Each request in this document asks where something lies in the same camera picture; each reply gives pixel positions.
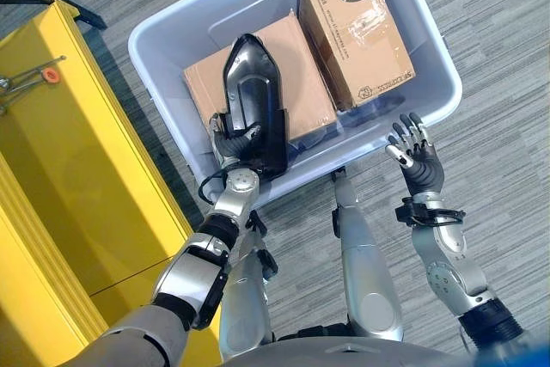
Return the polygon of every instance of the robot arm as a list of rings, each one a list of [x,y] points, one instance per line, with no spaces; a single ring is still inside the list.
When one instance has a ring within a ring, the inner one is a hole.
[[[159,278],[150,304],[132,311],[63,366],[180,365],[189,329],[207,327],[216,313],[229,252],[259,186],[254,171],[230,171],[225,191]]]
[[[260,40],[236,40],[223,68],[229,111],[214,114],[212,148],[225,190],[159,278],[151,303],[136,309],[67,366],[179,365],[190,328],[207,327],[227,283],[229,252],[259,195],[260,177],[287,168],[286,111],[278,67]],[[203,182],[202,188],[210,179]]]
[[[514,353],[523,345],[524,331],[468,256],[457,225],[465,213],[444,209],[443,167],[425,125],[415,113],[400,120],[409,133],[395,123],[400,141],[389,137],[386,152],[400,164],[412,197],[403,199],[396,214],[412,227],[412,244],[425,265],[428,284],[480,350],[498,347],[501,353],[503,348]]]

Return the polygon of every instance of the plastic storage tub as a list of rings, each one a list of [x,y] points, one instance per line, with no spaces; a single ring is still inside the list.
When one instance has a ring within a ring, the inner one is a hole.
[[[386,0],[417,76],[351,113],[335,130],[290,161],[288,172],[261,188],[256,206],[280,197],[385,143],[399,113],[427,124],[449,116],[461,99],[461,80],[425,0]],[[198,182],[219,168],[206,129],[182,81],[182,70],[296,10],[297,0],[180,0],[131,33],[131,61]],[[215,195],[216,188],[206,188]]]

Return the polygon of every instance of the silver robot leg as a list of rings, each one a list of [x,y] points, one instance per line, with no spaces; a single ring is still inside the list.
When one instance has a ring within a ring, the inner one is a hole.
[[[345,300],[351,326],[359,336],[403,340],[400,303],[382,252],[358,208],[345,170],[333,173],[338,208],[334,234],[342,244]]]
[[[264,279],[276,272],[260,232],[249,231],[223,290],[219,337],[223,361],[273,341]]]

